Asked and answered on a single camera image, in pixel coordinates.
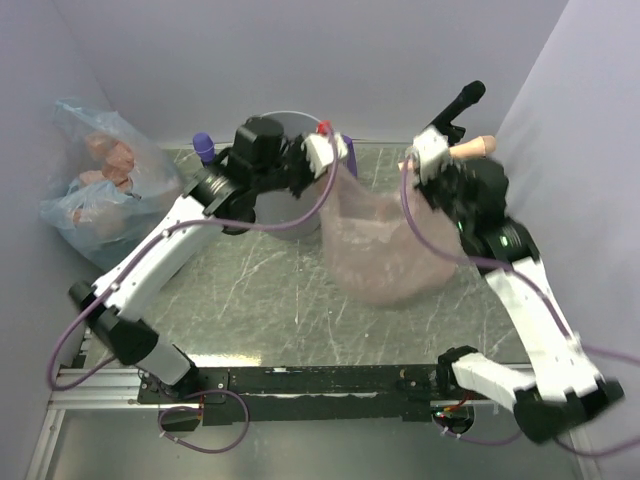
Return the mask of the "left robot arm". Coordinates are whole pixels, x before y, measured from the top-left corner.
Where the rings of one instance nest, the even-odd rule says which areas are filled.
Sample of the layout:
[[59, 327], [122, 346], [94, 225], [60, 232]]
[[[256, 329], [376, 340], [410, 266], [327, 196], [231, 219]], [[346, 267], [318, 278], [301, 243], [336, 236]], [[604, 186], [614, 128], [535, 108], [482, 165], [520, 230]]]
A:
[[280, 190], [299, 197], [323, 178], [335, 180], [337, 164], [348, 152], [328, 122], [289, 138], [283, 124], [269, 116], [246, 120], [223, 150], [205, 133], [195, 135], [193, 145], [202, 166], [164, 218], [116, 267], [69, 290], [79, 310], [72, 325], [88, 327], [113, 359], [148, 373], [176, 402], [199, 389], [199, 369], [144, 320], [147, 304], [216, 237], [289, 230], [305, 222], [319, 204], [294, 220], [259, 224], [256, 199]]

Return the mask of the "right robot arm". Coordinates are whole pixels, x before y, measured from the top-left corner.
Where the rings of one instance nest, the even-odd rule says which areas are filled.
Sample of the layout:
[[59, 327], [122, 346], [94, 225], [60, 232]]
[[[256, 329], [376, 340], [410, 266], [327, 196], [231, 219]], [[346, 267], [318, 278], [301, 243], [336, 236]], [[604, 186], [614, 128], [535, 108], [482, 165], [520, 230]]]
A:
[[528, 356], [522, 373], [476, 349], [449, 349], [438, 358], [441, 394], [480, 394], [510, 410], [521, 432], [541, 444], [594, 420], [624, 397], [605, 378], [571, 330], [548, 284], [540, 252], [527, 228], [506, 212], [509, 180], [491, 158], [443, 155], [416, 160], [415, 188], [458, 230], [464, 252], [429, 248], [443, 259], [472, 263], [499, 297]]

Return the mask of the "pink plastic trash bag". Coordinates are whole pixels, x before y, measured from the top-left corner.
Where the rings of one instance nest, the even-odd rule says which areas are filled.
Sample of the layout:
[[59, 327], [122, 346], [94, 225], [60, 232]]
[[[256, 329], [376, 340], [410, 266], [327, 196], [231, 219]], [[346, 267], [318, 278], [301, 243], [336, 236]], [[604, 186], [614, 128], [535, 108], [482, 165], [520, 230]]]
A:
[[444, 286], [456, 264], [422, 245], [397, 191], [374, 193], [344, 166], [320, 210], [325, 266], [351, 298], [388, 306]]

